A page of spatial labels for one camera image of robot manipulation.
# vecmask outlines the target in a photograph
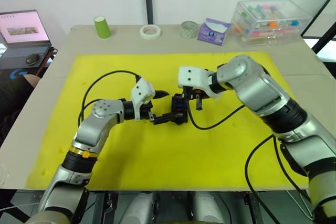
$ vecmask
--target green paper cup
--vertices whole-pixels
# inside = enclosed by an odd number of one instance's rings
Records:
[[[99,38],[107,39],[111,37],[111,31],[107,25],[106,19],[103,16],[95,17],[93,21]]]

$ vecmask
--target purple tissue box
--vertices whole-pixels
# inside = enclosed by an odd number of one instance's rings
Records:
[[[197,39],[221,46],[230,26],[229,23],[207,18],[199,29]]]

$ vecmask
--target laptop screen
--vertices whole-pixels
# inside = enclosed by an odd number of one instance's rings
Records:
[[[8,44],[49,40],[36,10],[0,13],[0,32]]]

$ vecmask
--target clear plastic box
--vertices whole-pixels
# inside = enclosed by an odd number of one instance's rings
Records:
[[[311,16],[291,0],[240,1],[231,28],[243,46],[290,42]]]

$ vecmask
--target person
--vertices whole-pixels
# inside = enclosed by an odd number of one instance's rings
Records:
[[[25,74],[0,82],[0,146],[39,80],[33,74]]]

